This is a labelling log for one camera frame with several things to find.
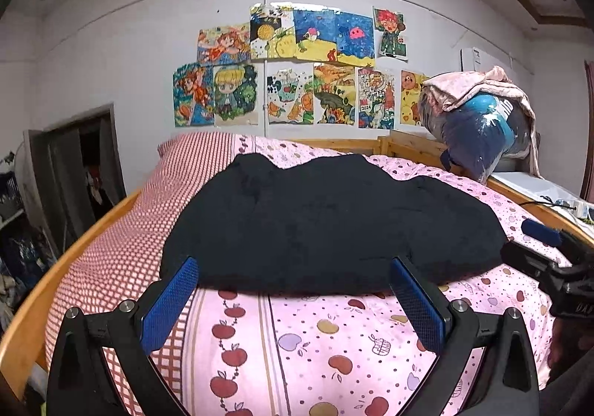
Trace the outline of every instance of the white wall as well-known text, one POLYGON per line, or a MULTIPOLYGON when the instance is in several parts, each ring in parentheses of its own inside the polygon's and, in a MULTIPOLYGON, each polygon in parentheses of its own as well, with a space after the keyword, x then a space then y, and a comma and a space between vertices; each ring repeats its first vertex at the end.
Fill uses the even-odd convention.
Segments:
MULTIPOLYGON (((42 24, 39 88, 30 104, 34 126, 114 101, 124 180, 133 190, 154 167, 156 146, 179 132, 173 127, 171 78, 177 67, 195 60, 198 30, 245 22, 249 6, 262 1, 68 0, 42 24)), ((479 0, 269 1, 324 4, 368 16, 373 6, 400 10, 409 62, 378 60, 396 76, 402 68, 429 76, 459 69, 460 49, 472 46, 501 59, 507 59, 503 50, 511 52, 529 63, 521 31, 479 0)), ((263 134, 263 122, 236 131, 263 134)), ((268 134, 375 138, 379 133, 320 125, 271 127, 268 134)))
POLYGON ((594 45, 538 40, 532 44, 531 104, 541 134, 541 174, 579 195, 586 166, 589 104, 584 61, 594 45))
POLYGON ((35 18, 13 12, 0 18, 0 158, 17 150, 31 126, 36 44, 35 18))

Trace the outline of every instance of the pink blanket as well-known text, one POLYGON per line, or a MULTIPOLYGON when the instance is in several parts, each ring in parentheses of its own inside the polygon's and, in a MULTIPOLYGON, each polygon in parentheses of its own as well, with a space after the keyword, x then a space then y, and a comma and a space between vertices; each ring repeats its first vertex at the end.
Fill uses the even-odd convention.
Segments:
MULTIPOLYGON (((108 311, 124 298, 139 297, 158 275, 164 241, 181 210, 237 154, 252 152, 282 168, 340 155, 224 133, 184 134, 162 145, 161 161, 132 211, 88 247, 58 288, 46 327, 48 361, 65 310, 78 305, 85 313, 108 311)), ((490 189, 404 159, 371 156, 368 161, 395 180, 426 175, 468 192, 492 207, 509 238, 567 263, 557 250, 523 235, 520 224, 531 215, 490 189)), ((536 283, 500 266, 441 289, 449 299, 465 298, 475 311, 519 308, 539 381, 546 382, 553 319, 550 300, 536 283)), ((105 353, 127 408, 142 414, 114 351, 105 353)), ((284 298, 200 288, 152 357, 190 414, 221 416, 396 414, 434 359, 390 294, 284 298)), ((475 350, 444 414, 459 409, 479 359, 475 350)))

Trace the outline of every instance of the bed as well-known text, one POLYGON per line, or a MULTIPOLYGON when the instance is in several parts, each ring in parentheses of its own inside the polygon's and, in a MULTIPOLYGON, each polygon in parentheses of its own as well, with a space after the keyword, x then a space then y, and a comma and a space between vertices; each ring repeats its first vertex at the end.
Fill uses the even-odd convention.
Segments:
MULTIPOLYGON (((509 238, 560 264, 559 252, 523 236, 519 225, 537 217, 564 227, 591 246, 588 235, 538 205, 524 211, 518 192, 489 180, 485 188, 439 166, 440 148, 392 132, 378 140, 281 141, 224 133, 182 135, 160 147, 161 162, 142 190, 123 200, 81 237, 23 303, 0 343, 0 371, 22 397, 34 362, 48 367, 66 308, 86 313, 136 298, 155 279, 160 250, 177 216, 215 173, 241 153, 257 152, 287 168, 317 156, 359 152, 396 180, 423 174, 490 205, 509 238), (118 254, 116 266, 110 258, 118 254)), ((536 283, 505 266, 441 287, 477 311, 524 314, 539 381, 546 381, 551 338, 550 300, 536 283)), ((132 414, 141 414, 111 350, 108 364, 132 414)), ((191 414, 366 414, 396 412, 429 369, 432 353, 418 342, 390 294, 284 298, 198 289, 153 361, 191 414)), ((475 350, 446 408, 455 414, 476 371, 475 350)))

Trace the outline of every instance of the wooden bed frame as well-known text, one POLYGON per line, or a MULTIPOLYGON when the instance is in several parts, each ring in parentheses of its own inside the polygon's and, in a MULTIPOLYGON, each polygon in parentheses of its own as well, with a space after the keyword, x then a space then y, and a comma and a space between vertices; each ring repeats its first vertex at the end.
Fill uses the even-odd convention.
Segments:
MULTIPOLYGON (((330 148, 341 152, 406 158, 416 163, 439 168, 442 168, 440 155, 445 149, 444 145, 436 141, 398 131, 392 131, 390 135, 379 137, 376 140, 313 139, 295 141, 313 147, 330 148)), ((458 167, 454 167, 452 171, 463 175, 463 171, 458 167)), ((487 186, 515 203, 529 201, 526 196, 508 188, 493 178, 488 180, 487 186)), ((78 239, 40 280, 23 302, 19 311, 17 311, 13 322, 8 327, 2 341, 0 341, 0 373, 5 377, 19 399, 23 397, 25 385, 34 363, 37 362, 45 370, 48 369, 45 360, 45 325, 54 293, 62 277, 67 273, 70 264, 82 255, 95 238, 132 209, 139 194, 140 190, 121 201, 78 239)), ((554 210, 537 204, 525 205, 524 208, 547 226, 568 230, 591 247, 594 247, 594 239, 591 236, 571 224, 554 210)))

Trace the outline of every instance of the blue bedding in bag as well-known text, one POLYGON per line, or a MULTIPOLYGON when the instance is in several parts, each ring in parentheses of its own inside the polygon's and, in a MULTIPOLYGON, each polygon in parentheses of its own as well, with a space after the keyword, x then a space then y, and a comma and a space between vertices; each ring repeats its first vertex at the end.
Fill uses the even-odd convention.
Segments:
POLYGON ((448 149, 441 162, 465 168, 485 184, 501 156, 524 158, 529 152, 528 120, 519 104, 479 91, 461 107, 436 115, 421 94, 424 126, 448 149))

